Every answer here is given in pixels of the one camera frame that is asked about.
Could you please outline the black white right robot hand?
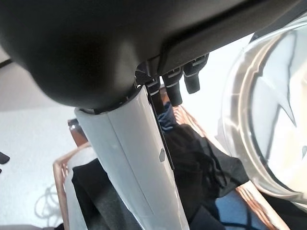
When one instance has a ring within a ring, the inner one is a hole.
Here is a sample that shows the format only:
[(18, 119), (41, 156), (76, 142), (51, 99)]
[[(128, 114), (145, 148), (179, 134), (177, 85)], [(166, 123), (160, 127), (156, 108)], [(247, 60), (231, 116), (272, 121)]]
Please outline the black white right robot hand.
[(77, 119), (123, 203), (145, 230), (187, 230), (147, 88), (271, 24), (295, 0), (3, 0), (0, 44)]

